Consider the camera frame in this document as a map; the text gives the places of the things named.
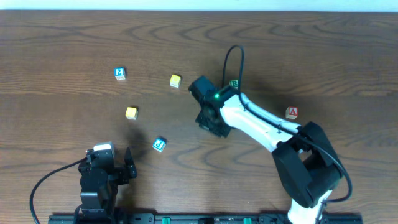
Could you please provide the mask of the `green R block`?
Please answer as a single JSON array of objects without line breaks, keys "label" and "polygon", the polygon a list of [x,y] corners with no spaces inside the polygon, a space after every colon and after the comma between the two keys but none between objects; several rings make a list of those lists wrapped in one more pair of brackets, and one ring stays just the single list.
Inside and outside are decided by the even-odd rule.
[{"label": "green R block", "polygon": [[230,80],[229,85],[235,89],[238,89],[239,87],[239,81],[238,80]]}]

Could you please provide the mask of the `red letter A block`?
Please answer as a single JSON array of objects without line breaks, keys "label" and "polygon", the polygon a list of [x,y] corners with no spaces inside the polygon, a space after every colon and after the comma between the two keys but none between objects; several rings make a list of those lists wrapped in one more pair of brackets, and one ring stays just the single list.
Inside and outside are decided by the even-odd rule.
[{"label": "red letter A block", "polygon": [[299,110],[297,107],[289,106],[285,111],[285,117],[287,119],[296,119],[299,116]]}]

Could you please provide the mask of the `blue number 2 block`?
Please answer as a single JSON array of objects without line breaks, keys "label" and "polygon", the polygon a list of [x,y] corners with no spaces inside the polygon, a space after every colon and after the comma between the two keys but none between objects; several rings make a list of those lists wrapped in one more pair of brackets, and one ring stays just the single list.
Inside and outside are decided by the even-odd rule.
[{"label": "blue number 2 block", "polygon": [[114,69],[114,76],[117,80],[125,80],[126,79],[126,72],[123,67],[118,67]]}]

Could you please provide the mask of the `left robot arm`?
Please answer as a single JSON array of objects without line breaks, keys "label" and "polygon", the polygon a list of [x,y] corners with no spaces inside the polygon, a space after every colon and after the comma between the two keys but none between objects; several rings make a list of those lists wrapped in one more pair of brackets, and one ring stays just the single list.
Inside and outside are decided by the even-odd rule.
[{"label": "left robot arm", "polygon": [[118,187],[137,177],[137,170],[127,148],[124,164],[114,165],[111,149],[90,149],[78,166],[81,174],[81,205],[75,210],[73,223],[119,223],[123,215],[115,208]]}]

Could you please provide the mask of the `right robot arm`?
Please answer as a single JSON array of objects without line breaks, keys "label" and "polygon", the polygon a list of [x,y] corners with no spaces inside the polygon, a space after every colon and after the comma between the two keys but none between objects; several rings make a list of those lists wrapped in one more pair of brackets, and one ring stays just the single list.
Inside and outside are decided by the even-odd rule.
[{"label": "right robot arm", "polygon": [[188,90],[201,107],[195,120],[199,127],[224,138],[238,129],[272,154],[282,186],[292,199],[289,221],[318,223],[345,174],[322,128],[313,122],[301,126],[278,118],[237,89],[219,89],[204,76]]}]

